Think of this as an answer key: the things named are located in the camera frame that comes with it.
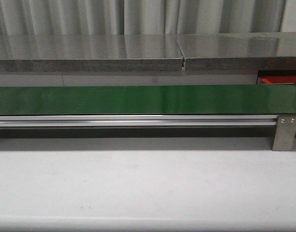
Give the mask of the grey stone counter slab right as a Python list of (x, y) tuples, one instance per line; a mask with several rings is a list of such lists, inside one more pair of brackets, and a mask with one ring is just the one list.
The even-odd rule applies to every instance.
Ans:
[(187, 71), (296, 70), (296, 32), (180, 34)]

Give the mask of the green conveyor belt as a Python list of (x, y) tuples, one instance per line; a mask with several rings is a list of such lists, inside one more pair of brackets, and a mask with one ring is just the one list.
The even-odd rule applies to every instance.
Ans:
[(100, 114), (296, 114), (296, 86), (0, 87), (0, 116)]

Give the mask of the white pleated curtain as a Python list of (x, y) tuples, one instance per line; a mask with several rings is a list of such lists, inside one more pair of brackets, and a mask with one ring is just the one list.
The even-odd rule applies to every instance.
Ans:
[(0, 35), (276, 32), (283, 0), (0, 0)]

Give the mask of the grey stone counter slab left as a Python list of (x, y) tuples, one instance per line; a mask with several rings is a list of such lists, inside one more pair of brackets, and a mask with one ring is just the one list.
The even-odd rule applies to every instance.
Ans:
[(0, 73), (182, 69), (173, 35), (0, 35)]

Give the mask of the red plastic tray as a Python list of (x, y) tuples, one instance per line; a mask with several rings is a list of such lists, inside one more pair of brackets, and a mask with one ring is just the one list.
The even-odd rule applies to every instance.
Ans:
[(296, 75), (263, 76), (259, 80), (262, 84), (295, 84)]

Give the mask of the steel conveyor support bracket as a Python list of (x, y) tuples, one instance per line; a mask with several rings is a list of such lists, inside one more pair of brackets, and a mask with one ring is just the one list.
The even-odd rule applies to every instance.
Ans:
[(296, 115), (279, 115), (273, 140), (273, 151), (291, 151), (296, 134)]

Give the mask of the grey stone counter slab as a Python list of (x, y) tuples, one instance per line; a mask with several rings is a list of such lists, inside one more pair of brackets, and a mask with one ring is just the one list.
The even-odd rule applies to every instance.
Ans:
[(182, 69), (173, 35), (0, 35), (0, 73)]
[(296, 32), (180, 34), (187, 71), (296, 70)]

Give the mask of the aluminium conveyor frame rail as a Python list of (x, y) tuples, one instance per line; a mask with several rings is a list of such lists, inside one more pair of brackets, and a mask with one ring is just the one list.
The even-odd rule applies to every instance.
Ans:
[(275, 126), (277, 115), (59, 115), (0, 116), (8, 127)]

